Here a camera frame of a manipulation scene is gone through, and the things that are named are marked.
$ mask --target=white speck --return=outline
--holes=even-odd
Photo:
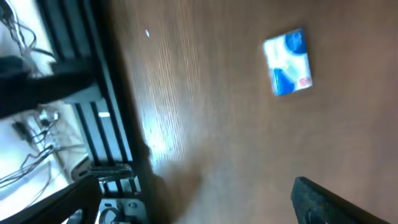
[[[100,118],[108,118],[110,117],[110,113],[109,112],[99,112],[98,116],[100,116]]]

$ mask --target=wood grain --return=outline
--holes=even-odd
[[[176,223],[296,223],[297,176],[398,222],[398,1],[126,0],[111,11]],[[298,27],[314,86],[274,97],[261,45]]]

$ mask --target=blue and white package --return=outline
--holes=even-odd
[[[302,29],[266,40],[263,49],[275,95],[282,96],[312,86]]]

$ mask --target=wooden table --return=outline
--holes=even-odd
[[[125,0],[111,11],[176,223],[296,223],[297,176],[398,222],[398,1]],[[261,45],[298,27],[314,86],[275,97]]]

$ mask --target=brown wooden surface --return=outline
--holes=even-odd
[[[111,11],[175,222],[296,223],[296,176],[398,222],[398,1],[126,0]],[[298,27],[314,87],[274,97],[261,45]]]

